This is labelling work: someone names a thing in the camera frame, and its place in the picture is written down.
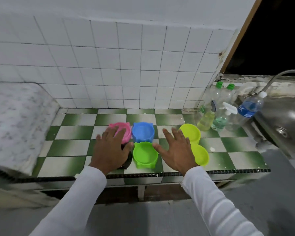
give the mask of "person's left hand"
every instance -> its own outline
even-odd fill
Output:
[[[121,150],[121,141],[126,129],[122,129],[115,136],[117,130],[118,127],[107,128],[102,137],[99,134],[96,136],[96,144],[89,166],[99,169],[104,175],[121,167],[126,162],[129,151],[133,147],[133,143],[129,142]]]

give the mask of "hand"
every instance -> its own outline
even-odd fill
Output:
[[[126,162],[129,151],[133,146],[133,143],[129,142],[121,150],[121,141],[126,129],[122,129],[115,136],[117,130],[118,127],[107,128],[103,132],[102,138],[99,134],[96,136],[96,144],[89,166],[99,169],[104,175],[121,167]]]
[[[185,138],[182,131],[177,131],[172,128],[173,136],[163,128],[163,133],[169,144],[169,150],[164,150],[159,144],[153,143],[153,147],[161,157],[164,159],[165,163],[173,170],[179,171],[183,176],[193,167],[198,167],[194,159],[194,155],[191,151],[191,145],[189,138]]]

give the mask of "forearm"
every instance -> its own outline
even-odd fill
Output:
[[[212,236],[263,235],[215,186],[202,167],[190,169],[182,187],[193,199]]]
[[[30,236],[81,235],[106,182],[106,177],[100,170],[85,167],[67,194]]]

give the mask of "person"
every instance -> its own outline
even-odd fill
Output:
[[[126,130],[108,128],[97,135],[94,153],[89,166],[85,167],[75,183],[50,213],[38,224],[30,236],[77,236],[87,224],[96,199],[106,186],[106,175],[122,166],[133,147],[128,143],[121,150],[120,144]],[[153,147],[166,164],[179,171],[184,180],[181,185],[191,196],[212,236],[261,236],[234,204],[216,187],[214,182],[197,165],[188,138],[181,130],[172,128],[173,136],[163,129],[169,144],[164,150],[159,144]]]

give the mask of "pink bowl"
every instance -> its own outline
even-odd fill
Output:
[[[116,132],[116,134],[121,131],[123,128],[126,129],[126,133],[124,135],[124,138],[122,139],[121,143],[122,144],[125,144],[125,143],[128,143],[130,141],[130,138],[131,138],[131,127],[130,127],[130,123],[126,122],[117,122],[117,123],[113,123],[113,124],[109,124],[109,127],[112,128],[112,127],[115,127],[115,126],[118,126],[118,130]]]

